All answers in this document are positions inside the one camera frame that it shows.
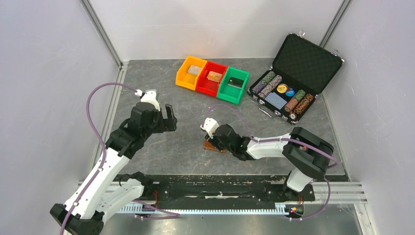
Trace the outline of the brown leather card holder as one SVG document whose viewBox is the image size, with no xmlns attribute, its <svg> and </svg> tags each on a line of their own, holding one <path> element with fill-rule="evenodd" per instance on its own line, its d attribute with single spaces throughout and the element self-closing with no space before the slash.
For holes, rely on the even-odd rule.
<svg viewBox="0 0 415 235">
<path fill-rule="evenodd" d="M 222 150 L 218 150 L 215 146 L 213 146 L 208 140 L 204 141 L 203 144 L 203 149 L 204 150 L 210 150 L 210 151 L 215 151 L 215 152 L 220 152 L 220 153 L 225 153 L 226 150 L 222 149 Z"/>
</svg>

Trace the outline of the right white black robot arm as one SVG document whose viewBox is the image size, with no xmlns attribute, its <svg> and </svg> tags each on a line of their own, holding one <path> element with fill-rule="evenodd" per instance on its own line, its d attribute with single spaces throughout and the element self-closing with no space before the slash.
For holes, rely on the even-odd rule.
<svg viewBox="0 0 415 235">
<path fill-rule="evenodd" d="M 228 125 L 219 125 L 209 118 L 200 128 L 207 141 L 217 150 L 226 150 L 241 161 L 263 158 L 286 158 L 294 165 L 283 185 L 283 195 L 297 199 L 312 180 L 322 180 L 326 171 L 339 162 L 332 154 L 334 147 L 302 127 L 290 133 L 270 138 L 240 136 Z"/>
</svg>

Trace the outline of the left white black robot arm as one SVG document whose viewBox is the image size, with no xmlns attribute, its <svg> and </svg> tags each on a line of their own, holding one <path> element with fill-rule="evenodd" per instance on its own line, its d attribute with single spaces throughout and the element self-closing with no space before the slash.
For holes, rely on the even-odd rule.
<svg viewBox="0 0 415 235">
<path fill-rule="evenodd" d="M 105 191 L 135 153 L 143 148 L 152 134 L 177 129 L 172 106 L 165 105 L 167 117 L 153 101 L 139 102 L 131 115 L 114 130 L 105 143 L 103 153 L 77 191 L 63 204 L 55 204 L 51 216 L 65 231 L 73 235 L 97 235 L 104 224 L 122 207 L 135 199 L 155 197 L 154 181 L 141 172 L 108 196 Z"/>
</svg>

